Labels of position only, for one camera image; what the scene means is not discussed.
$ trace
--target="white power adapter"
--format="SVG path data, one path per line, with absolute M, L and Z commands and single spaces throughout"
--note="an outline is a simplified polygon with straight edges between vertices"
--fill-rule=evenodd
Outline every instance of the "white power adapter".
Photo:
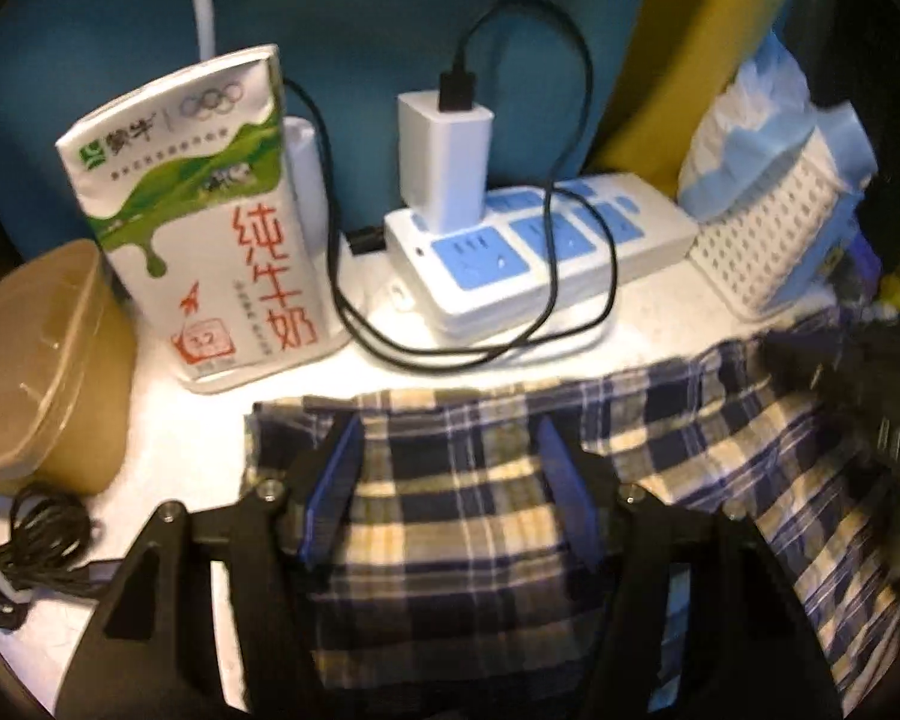
M 480 223 L 487 193 L 493 111 L 439 110 L 439 93 L 397 97 L 400 194 L 434 234 Z

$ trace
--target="perforated white basket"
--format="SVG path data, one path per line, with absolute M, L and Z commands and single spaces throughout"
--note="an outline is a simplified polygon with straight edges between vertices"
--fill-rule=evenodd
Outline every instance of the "perforated white basket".
M 848 188 L 803 154 L 767 170 L 748 197 L 701 225 L 690 260 L 743 319 L 760 319 L 792 302 L 780 298 Z

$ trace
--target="olympic rings logo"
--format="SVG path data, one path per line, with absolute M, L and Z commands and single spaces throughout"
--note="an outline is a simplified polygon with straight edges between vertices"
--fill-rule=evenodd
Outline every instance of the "olympic rings logo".
M 215 113 L 222 116 L 230 113 L 243 97 L 244 86 L 239 81 L 231 81 L 223 89 L 207 89 L 201 95 L 186 98 L 180 103 L 180 115 L 206 122 Z

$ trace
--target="green logo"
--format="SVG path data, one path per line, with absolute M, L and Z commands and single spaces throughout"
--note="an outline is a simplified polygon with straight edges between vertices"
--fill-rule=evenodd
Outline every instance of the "green logo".
M 80 149 L 80 159 L 83 160 L 83 166 L 87 170 L 93 170 L 94 167 L 103 165 L 106 162 L 106 153 L 103 151 L 101 142 L 93 141 L 92 143 L 87 143 L 86 146 Z

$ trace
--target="plaid fabric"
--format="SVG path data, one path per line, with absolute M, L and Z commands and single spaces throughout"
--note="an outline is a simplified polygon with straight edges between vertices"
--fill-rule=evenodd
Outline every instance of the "plaid fabric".
M 832 322 L 820 314 L 802 327 Z M 900 601 L 878 547 L 889 480 L 808 395 L 775 389 L 757 341 L 589 381 L 496 391 L 391 391 L 261 406 L 303 445 L 356 407 L 365 458 L 327 584 L 310 594 L 324 683 L 360 716 L 560 717 L 586 670 L 602 588 L 569 553 L 532 415 L 580 425 L 583 447 L 668 503 L 746 503 L 817 629 L 845 711 L 893 654 Z M 245 485 L 261 466 L 248 445 Z M 674 567 L 653 707 L 679 686 L 689 598 Z

